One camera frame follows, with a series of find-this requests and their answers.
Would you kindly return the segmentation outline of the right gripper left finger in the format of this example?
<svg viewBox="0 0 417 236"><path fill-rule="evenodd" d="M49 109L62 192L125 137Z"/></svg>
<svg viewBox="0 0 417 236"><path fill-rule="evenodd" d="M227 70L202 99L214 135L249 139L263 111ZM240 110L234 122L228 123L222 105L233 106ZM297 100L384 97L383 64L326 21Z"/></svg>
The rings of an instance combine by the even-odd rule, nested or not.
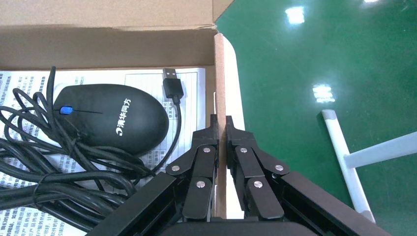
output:
<svg viewBox="0 0 417 236"><path fill-rule="evenodd" d="M167 236L187 221L208 222L218 159L218 118L193 132L191 148L93 228L89 236Z"/></svg>

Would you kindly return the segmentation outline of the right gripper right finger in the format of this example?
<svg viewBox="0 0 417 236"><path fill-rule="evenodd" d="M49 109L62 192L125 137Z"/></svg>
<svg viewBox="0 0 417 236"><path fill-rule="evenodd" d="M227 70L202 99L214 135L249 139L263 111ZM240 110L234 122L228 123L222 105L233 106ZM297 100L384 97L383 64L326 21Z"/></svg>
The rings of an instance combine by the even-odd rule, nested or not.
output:
<svg viewBox="0 0 417 236"><path fill-rule="evenodd" d="M226 158L248 236L385 236L382 228L261 150L226 116Z"/></svg>

